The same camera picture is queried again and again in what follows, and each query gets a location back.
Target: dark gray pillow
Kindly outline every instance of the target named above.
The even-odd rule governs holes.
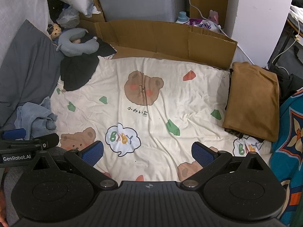
[[[0,67],[0,130],[15,128],[17,106],[52,95],[64,57],[56,47],[28,20],[21,25]]]

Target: neck pillow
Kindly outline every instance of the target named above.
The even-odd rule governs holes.
[[[71,41],[84,37],[88,32],[83,28],[74,28],[62,33],[59,37],[57,51],[60,49],[68,57],[79,56],[83,53],[92,54],[99,48],[97,37],[93,37],[83,44],[74,44]]]

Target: bed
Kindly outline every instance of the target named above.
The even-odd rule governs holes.
[[[257,151],[268,162],[270,142],[238,139],[224,131],[229,72],[191,62],[99,57],[91,80],[51,97],[59,146],[82,150],[104,144],[95,167],[118,183],[182,181],[201,167],[193,142],[236,156]]]

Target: cartoon bear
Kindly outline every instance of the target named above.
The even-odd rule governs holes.
[[[65,150],[82,149],[91,145],[96,139],[96,132],[92,127],[86,128],[82,132],[76,132],[75,134],[62,134],[60,143],[61,148]]]
[[[217,148],[214,147],[210,147],[210,149],[215,152],[219,151]],[[201,169],[203,169],[203,167],[196,161],[191,164],[184,162],[178,166],[178,178],[182,182],[197,173],[198,171],[200,171]]]
[[[132,103],[151,106],[157,100],[163,86],[164,82],[161,78],[151,78],[142,72],[134,71],[129,74],[124,91],[127,99]]]

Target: gray pants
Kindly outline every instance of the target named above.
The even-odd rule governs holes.
[[[54,147],[47,150],[51,155],[63,155],[66,150],[60,147]],[[17,181],[25,171],[26,166],[17,166],[9,169],[4,179],[4,195],[6,200],[6,220],[9,226],[12,226],[19,220],[19,217],[13,207],[11,194]]]

